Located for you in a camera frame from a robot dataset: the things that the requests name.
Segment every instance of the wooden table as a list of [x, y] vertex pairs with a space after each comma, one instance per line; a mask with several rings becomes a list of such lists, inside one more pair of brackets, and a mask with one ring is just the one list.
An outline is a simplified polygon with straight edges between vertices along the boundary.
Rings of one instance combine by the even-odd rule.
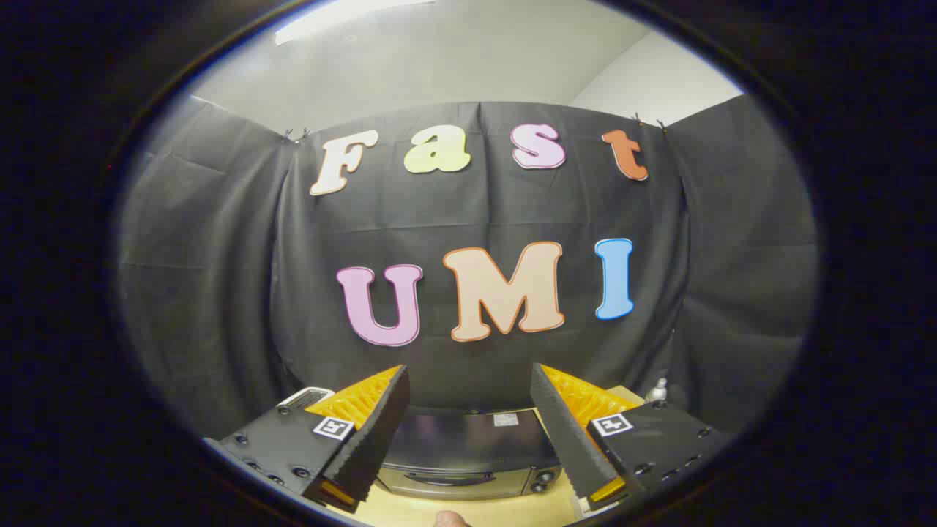
[[[636, 404], [644, 403], [623, 386], [607, 391]], [[573, 486], [563, 472], [550, 490], [539, 494], [497, 500], [444, 501], [391, 494], [373, 485], [367, 501], [358, 505], [355, 514], [330, 508], [376, 527], [432, 527], [440, 510], [459, 513], [472, 527], [560, 527], [590, 516], [589, 512], [584, 512], [585, 501], [585, 498], [575, 497]]]

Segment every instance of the label sticker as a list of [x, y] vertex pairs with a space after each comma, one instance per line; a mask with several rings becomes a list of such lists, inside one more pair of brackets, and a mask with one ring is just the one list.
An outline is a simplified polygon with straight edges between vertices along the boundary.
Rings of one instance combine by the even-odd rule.
[[354, 430], [354, 423], [351, 421], [346, 421], [345, 419], [339, 419], [337, 417], [326, 417], [319, 423], [312, 431], [316, 432], [319, 435], [324, 435], [325, 437], [331, 437], [341, 441], [348, 437], [351, 431]]
[[495, 414], [496, 427], [514, 427], [517, 422], [517, 414]]
[[634, 428], [634, 425], [629, 423], [628, 419], [625, 419], [625, 416], [622, 414], [613, 414], [606, 417], [599, 417], [598, 419], [592, 419], [592, 423], [602, 437], [615, 435]]

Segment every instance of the blue letter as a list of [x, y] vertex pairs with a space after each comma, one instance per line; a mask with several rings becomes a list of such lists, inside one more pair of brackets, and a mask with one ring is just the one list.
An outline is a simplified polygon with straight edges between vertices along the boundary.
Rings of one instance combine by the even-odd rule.
[[627, 238], [609, 238], [595, 244], [595, 253], [602, 258], [602, 305], [595, 316], [602, 320], [623, 317], [634, 309], [628, 298], [628, 255], [632, 241]]

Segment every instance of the black curtain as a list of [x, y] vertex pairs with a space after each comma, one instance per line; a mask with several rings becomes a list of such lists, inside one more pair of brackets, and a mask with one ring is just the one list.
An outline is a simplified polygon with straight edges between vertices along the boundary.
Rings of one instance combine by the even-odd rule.
[[[509, 134], [525, 123], [559, 132], [562, 166], [513, 161]], [[410, 138], [438, 124], [466, 131], [470, 164], [409, 173]], [[372, 128], [379, 142], [347, 186], [310, 196], [322, 143]], [[646, 181], [617, 169], [601, 139], [613, 129], [641, 144]], [[375, 115], [298, 143], [190, 98], [156, 127], [127, 189], [124, 315], [143, 369], [202, 435], [230, 433], [301, 385], [338, 389], [398, 363], [421, 411], [529, 406], [532, 361], [641, 395], [665, 376], [674, 402], [738, 429], [793, 364], [810, 320], [816, 236], [801, 172], [747, 96], [666, 132], [562, 106], [472, 102]], [[603, 321], [594, 245], [611, 237], [634, 244], [635, 307]], [[509, 277], [537, 241], [563, 247], [565, 324], [452, 340], [443, 255], [482, 247]], [[371, 268], [375, 319], [393, 325], [382, 275], [393, 264], [424, 270], [421, 333], [399, 348], [355, 335], [335, 280], [343, 267]]]

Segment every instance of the peach letter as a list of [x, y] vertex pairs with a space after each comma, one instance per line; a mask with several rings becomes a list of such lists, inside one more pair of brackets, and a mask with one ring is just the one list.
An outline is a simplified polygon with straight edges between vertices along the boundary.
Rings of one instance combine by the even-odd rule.
[[338, 192], [344, 188], [348, 180], [342, 177], [342, 167], [348, 167], [349, 173], [358, 170], [358, 165], [361, 164], [361, 156], [364, 153], [361, 145], [370, 148], [377, 143], [377, 130], [368, 130], [326, 141], [322, 145], [325, 154], [322, 156], [319, 179], [309, 189], [309, 194], [321, 196], [322, 194]]
[[621, 173], [629, 179], [644, 181], [647, 179], [647, 169], [634, 160], [634, 152], [641, 151], [641, 145], [628, 139], [623, 130], [612, 130], [602, 135], [602, 140], [612, 145], [612, 154]]
[[491, 335], [482, 323], [482, 306], [488, 310], [498, 331], [507, 334], [514, 319], [527, 305], [518, 327], [533, 333], [560, 327], [566, 318], [559, 312], [557, 300], [557, 260], [563, 247], [556, 242], [532, 243], [521, 251], [511, 281], [483, 248], [460, 248], [442, 257], [442, 264], [452, 269], [458, 293], [459, 326], [453, 339], [460, 342], [481, 340]]

